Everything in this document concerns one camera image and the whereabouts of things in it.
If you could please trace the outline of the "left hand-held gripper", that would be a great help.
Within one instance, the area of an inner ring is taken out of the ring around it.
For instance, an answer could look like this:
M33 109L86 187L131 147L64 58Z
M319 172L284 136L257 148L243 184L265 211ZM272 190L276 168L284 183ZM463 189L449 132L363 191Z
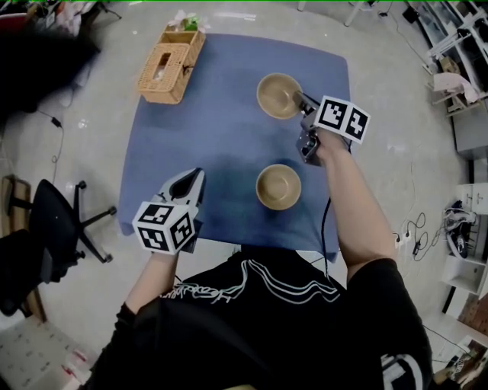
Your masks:
M194 252L205 184L204 170L193 168L167 180L159 194L141 203L132 226L143 249L160 254Z

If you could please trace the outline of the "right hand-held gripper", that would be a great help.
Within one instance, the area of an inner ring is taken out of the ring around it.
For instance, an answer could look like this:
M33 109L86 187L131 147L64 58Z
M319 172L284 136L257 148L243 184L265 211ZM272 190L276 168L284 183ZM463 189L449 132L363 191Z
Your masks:
M320 166L316 155L320 129L340 135L348 150L351 150L352 143L363 143L371 116L355 104L326 95L319 103L302 91L294 92L293 102L303 114L296 147L306 164Z

